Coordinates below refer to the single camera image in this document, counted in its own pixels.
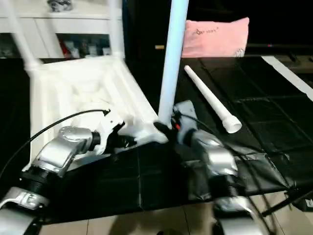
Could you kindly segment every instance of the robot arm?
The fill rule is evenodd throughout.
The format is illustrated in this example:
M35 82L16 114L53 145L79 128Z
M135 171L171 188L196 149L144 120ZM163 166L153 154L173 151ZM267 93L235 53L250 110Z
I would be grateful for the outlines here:
M46 144L31 167L23 172L20 183L0 201L0 234L23 235L36 219L36 213L48 206L58 183L77 154L100 144L100 135L89 129L63 127Z
M206 166L208 185L213 200L213 213L217 223L214 235L262 235L253 220L245 187L238 176L232 153L214 135L198 130L197 118L191 101L175 106L175 123L179 125L177 141L191 147L199 160Z

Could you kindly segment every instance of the white pipe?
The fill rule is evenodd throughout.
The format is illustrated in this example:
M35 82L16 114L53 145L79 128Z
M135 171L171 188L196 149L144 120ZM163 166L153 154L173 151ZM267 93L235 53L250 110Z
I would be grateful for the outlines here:
M200 90L204 98L211 105L214 111L222 120L223 126L228 133L235 133L242 127L241 122L233 116L228 109L220 102L220 100L211 92L204 82L196 75L196 73L188 66L185 66L185 71Z
M32 54L27 40L23 34L21 24L18 20L18 17L15 14L14 7L11 3L11 0L0 0L2 1L3 8L7 13L8 20L11 24L14 32L12 33L15 43L24 59L25 70L32 70L34 67L41 64Z
M121 40L119 35L119 28L118 28L118 21L117 21L117 0L109 0L109 12L110 12L110 20L109 20L109 27L110 27L110 47L113 56L121 56L121 49L119 48L119 41Z
M170 126L189 0L172 0L158 117Z

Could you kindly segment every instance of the shelf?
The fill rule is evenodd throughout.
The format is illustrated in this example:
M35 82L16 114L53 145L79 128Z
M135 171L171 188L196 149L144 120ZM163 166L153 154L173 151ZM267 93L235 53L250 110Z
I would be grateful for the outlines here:
M13 0L16 13L20 18L65 18L65 19L109 19L109 6L96 0L73 0L73 10L66 12L50 12L45 0ZM117 10L117 19L122 19L121 8ZM0 18L5 18L0 9Z

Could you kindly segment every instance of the tiled floor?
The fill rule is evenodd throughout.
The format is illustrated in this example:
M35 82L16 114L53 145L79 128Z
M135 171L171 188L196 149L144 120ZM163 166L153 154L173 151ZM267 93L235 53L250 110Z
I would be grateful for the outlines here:
M284 197L282 192L267 195L271 205L280 202ZM252 199L260 210L265 208L261 196L254 196ZM55 224L44 226L40 235L156 235L167 229L179 232L178 235L210 235L210 223L214 221L211 209L211 203L204 203ZM278 235L313 234L313 213L303 213L294 207L292 210L285 207L275 213L275 223Z

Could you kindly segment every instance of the black table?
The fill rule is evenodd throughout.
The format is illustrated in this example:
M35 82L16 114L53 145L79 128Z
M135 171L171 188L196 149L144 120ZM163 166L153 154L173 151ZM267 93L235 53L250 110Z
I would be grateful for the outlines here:
M221 121L184 73L185 64L242 121L239 132L232 135L225 132ZM157 112L163 64L127 61L127 65ZM21 60L0 60L0 71L3 111L0 167L3 167L10 154L29 137L29 78ZM301 189L303 194L311 190L313 103L262 58L184 59L176 102L188 99L193 102L198 118L214 132L258 150L246 159L257 169L261 191L242 162L237 161L248 194L295 189ZM29 149L25 149L12 162L0 182L1 195L18 180L19 171L28 160ZM169 144L150 143L68 172L49 208L47 223L193 203L188 199L188 174L182 167L183 161Z

